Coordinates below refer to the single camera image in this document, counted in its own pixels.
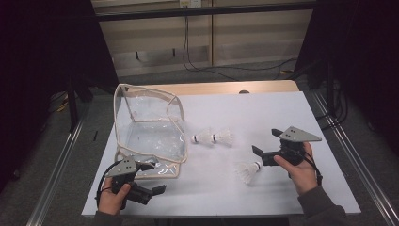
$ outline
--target metal frame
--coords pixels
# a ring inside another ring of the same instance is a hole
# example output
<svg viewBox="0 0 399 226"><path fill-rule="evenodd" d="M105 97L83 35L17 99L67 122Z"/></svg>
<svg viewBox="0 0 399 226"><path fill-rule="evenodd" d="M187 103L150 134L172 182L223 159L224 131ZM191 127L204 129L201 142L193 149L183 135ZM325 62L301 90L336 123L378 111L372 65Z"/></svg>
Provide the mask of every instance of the metal frame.
<svg viewBox="0 0 399 226"><path fill-rule="evenodd" d="M335 118L328 115L328 109L326 106L327 101L325 100L323 95L320 93L313 93L313 98L319 105L320 110L323 112L323 114L327 114L328 124L331 126L332 131L334 132L336 138L343 147L343 150L345 151L348 159L352 163L352 166L355 168L355 171L358 173L360 180L363 182L364 186L369 192L382 217L387 222L387 225L399 225L398 214L391 204L390 199L382 190L370 171L367 169L358 151L353 146L352 142L346 135L339 122Z"/></svg>
<svg viewBox="0 0 399 226"><path fill-rule="evenodd" d="M68 165L68 160L70 159L70 156L72 154L74 144L79 137L80 131L83 126L83 121L88 115L89 107L90 104L84 104L82 109L82 116L77 122L73 131L69 134L64 148L62 149L61 155L56 162L56 166L54 167L53 172L49 180L47 181L47 185L41 193L40 198L36 203L35 209L33 210L29 220L26 223L26 226L40 226L43 223L50 204L53 200L53 197L56 194L56 188L61 181L62 174L64 173L64 170Z"/></svg>
<svg viewBox="0 0 399 226"><path fill-rule="evenodd" d="M312 2L299 2L299 3L263 4L263 5L250 5L250 6L231 6L231 7L174 8L174 9L149 10L149 11L137 11L137 12L97 13L96 15L92 16L61 17L53 19L74 20L79 23L84 21L106 22L106 21L124 21L124 20L167 18L167 17L306 10L318 7L347 5L349 3L350 2L347 1L328 1L328 2L312 1Z"/></svg>

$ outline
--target white table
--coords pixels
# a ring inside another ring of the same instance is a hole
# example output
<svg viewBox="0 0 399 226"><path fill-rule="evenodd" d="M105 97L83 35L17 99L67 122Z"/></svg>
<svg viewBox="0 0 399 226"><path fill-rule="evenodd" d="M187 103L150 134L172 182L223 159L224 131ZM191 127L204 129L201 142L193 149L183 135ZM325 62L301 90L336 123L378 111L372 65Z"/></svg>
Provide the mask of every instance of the white table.
<svg viewBox="0 0 399 226"><path fill-rule="evenodd" d="M153 197L148 205L128 202L126 209L121 211L122 215L228 218L302 214L295 186L283 168L263 167L249 185L245 185L234 172L237 162L261 160L252 153L251 145L265 152L277 151L279 139L271 135L271 129L283 131L291 125L323 139L311 144L316 164L324 176L323 187L346 213L360 212L302 92L181 95L179 98L184 107L187 140L210 126L215 132L229 127L234 142L231 147L189 143L188 159L181 165L177 179L137 181L146 188L167 185L166 192ZM82 212L84 216L93 216L97 210L94 200L96 189L105 169L113 163L116 147L115 131L112 129Z"/></svg>

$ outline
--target clear plastic bag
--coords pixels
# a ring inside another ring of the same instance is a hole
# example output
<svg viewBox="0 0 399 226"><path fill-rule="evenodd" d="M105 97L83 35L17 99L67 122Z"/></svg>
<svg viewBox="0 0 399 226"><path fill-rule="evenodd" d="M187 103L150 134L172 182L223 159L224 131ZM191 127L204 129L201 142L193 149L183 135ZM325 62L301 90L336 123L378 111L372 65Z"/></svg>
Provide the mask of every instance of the clear plastic bag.
<svg viewBox="0 0 399 226"><path fill-rule="evenodd" d="M133 155L155 162L155 169L139 171L136 179L174 178L187 158L184 111L169 92L119 84L114 95L118 148L115 161Z"/></svg>

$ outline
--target shuttlecock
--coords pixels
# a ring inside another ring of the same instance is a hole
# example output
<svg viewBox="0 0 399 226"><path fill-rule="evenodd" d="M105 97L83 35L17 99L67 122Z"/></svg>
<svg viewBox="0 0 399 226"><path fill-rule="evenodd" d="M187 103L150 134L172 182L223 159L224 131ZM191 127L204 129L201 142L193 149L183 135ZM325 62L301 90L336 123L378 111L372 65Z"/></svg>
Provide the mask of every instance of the shuttlecock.
<svg viewBox="0 0 399 226"><path fill-rule="evenodd" d="M199 134L193 135L191 137L191 142L213 144L211 129L207 128L202 130Z"/></svg>
<svg viewBox="0 0 399 226"><path fill-rule="evenodd" d="M213 134L212 140L214 143L225 143L232 145L232 135L229 129L224 129L217 134Z"/></svg>
<svg viewBox="0 0 399 226"><path fill-rule="evenodd" d="M235 165L235 172L245 184L249 184L257 171L261 169L260 162L254 163L237 163Z"/></svg>

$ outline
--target black cable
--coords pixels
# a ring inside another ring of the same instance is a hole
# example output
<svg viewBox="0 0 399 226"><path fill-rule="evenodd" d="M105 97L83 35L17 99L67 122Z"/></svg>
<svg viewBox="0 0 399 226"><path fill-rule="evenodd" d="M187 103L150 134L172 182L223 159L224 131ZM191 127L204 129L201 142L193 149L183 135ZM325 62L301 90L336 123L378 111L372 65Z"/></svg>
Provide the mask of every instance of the black cable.
<svg viewBox="0 0 399 226"><path fill-rule="evenodd" d="M97 188L97 195L96 195L96 198L95 198L95 200L97 201L97 207L99 206L99 203L100 203L101 193L102 193L103 190L104 190L104 189L102 190L101 187L102 187L102 185L103 185L103 181L104 181L104 179L105 179L105 175L106 175L113 167L117 166L117 164L118 164L119 162L121 162L121 160L120 160L120 161L116 161L116 162L114 162L111 166L109 166L109 167L105 170L105 172L104 172L104 174L103 174L103 176L102 176L102 178L101 178L101 180L100 180L99 187Z"/></svg>
<svg viewBox="0 0 399 226"><path fill-rule="evenodd" d="M354 23L356 14L358 13L358 10L359 10L359 0L357 0L357 2L356 2L355 10L354 10L354 12L353 12L353 15L351 16L348 29L346 30L346 33L345 33L345 35L344 35L343 44L338 48L338 53L339 53L339 54L340 54L340 52L343 50L343 47L344 47L345 42L348 40L350 31L351 31L351 29L352 29L352 26L353 26L353 23ZM322 130L326 130L326 129L328 129L328 128L335 127L335 126L337 126L337 125L343 123L343 122L346 120L347 115L348 115L348 102L347 102L347 97L346 97L346 94L345 94L345 93L343 94L343 96L344 96L344 99L345 99L345 114L343 115L343 118L340 119L340 117L341 117L342 114L343 114L343 110L342 110L342 112L340 113L340 116L337 118L337 120L336 120L336 121L333 121L332 124L329 124L329 125L327 125L327 126L321 128ZM316 117L316 119L317 119L317 120L320 120L320 119L323 119L324 117L327 117L327 116L329 116L329 115L330 115L330 112L328 112L328 113L327 113L326 115L324 115L324 116Z"/></svg>
<svg viewBox="0 0 399 226"><path fill-rule="evenodd" d="M279 66L279 70L277 71L277 74L276 74L276 76L273 78L273 80L276 80L280 75L281 75L281 66Z"/></svg>
<svg viewBox="0 0 399 226"><path fill-rule="evenodd" d="M189 72L217 73L217 74L222 75L222 76L224 76L226 78L229 78L231 80L239 81L238 79L230 77L230 76L227 76L226 74L218 73L218 72L215 72L215 71L210 71L210 69L236 69L236 70L245 70L245 71L257 72L257 71L266 71L266 70L272 70L272 69L275 69L275 68L281 68L281 66L283 66L284 64L286 64L288 62L291 62L291 61L294 61L294 60L297 60L297 58L293 57L293 58L285 60L284 62L282 62L282 63L280 63L278 65L275 65L275 66L272 66L272 67L268 67L268 68L260 68L260 69L249 69L249 68L234 67L234 66L215 66L215 67L205 67L205 68L200 69L200 68L197 68L196 66L194 66L194 64L191 62L191 59L190 59L190 53L189 53L189 49L188 49L189 48L189 45L188 45L188 17L185 17L185 32L184 33L185 33L185 35L184 35L183 64L184 64L184 67ZM191 67L193 67L194 70L187 68L187 66L185 65L185 54L187 54L188 62L191 65Z"/></svg>
<svg viewBox="0 0 399 226"><path fill-rule="evenodd" d="M302 67L296 72L293 72L288 78L285 78L285 80L296 80L298 77L302 76L307 70L310 70L311 68L317 66L322 61L323 61L322 59L314 60L311 64Z"/></svg>
<svg viewBox="0 0 399 226"><path fill-rule="evenodd" d="M334 112L328 112L328 113L325 114L325 115L315 116L315 118L316 118L318 121L321 120L321 119L323 119L323 118L325 118L325 117L327 117L327 116L331 116L331 115L332 115L332 116L335 116L335 115L336 115L336 112L337 112L339 109L341 109L340 115L342 115L343 106L342 106L341 98L340 98L342 89L339 88L339 89L334 89L334 90L337 90L337 91L338 91L338 94L337 94L336 100L335 100Z"/></svg>
<svg viewBox="0 0 399 226"><path fill-rule="evenodd" d="M185 65L185 52L187 52L187 59L188 59L188 62L190 63L190 65L191 65L195 70L188 69L187 66ZM188 70L189 72L193 72L193 73L198 73L198 72L216 73L216 74L222 75L223 77L229 78L229 79L231 79L231 80L239 81L238 79L233 78L233 77L230 77L230 76L227 76L226 74L218 73L218 72L214 72L214 71L210 71L210 70L208 70L208 69L199 69L199 68L197 68L197 67L195 67L195 66L193 65L193 63L191 62L191 59L190 59L190 53L189 53L189 51L188 51L188 17L185 17L185 39L184 39L184 48L183 48L183 65L184 65L185 69Z"/></svg>
<svg viewBox="0 0 399 226"><path fill-rule="evenodd" d="M328 128L336 127L336 126L342 124L346 120L346 118L348 116L348 113L349 113L349 103L348 103L348 100L347 100L347 95L345 93L343 93L343 98L344 98L344 101L345 101L344 113L342 111L342 114L340 114L339 117L337 117L331 124L329 124L329 125L327 125L325 127L322 127L321 130L326 130Z"/></svg>
<svg viewBox="0 0 399 226"><path fill-rule="evenodd" d="M320 170L316 167L316 163L314 162L313 157L312 157L310 154L308 154L308 153L306 153L306 154L311 158L311 161L310 161L304 154L301 154L301 156L303 157L303 159L304 159L307 163L309 163L309 164L314 168L314 170L316 171L317 184L318 184L319 186L321 186L321 185L322 185L322 180L323 180L322 173L321 173Z"/></svg>

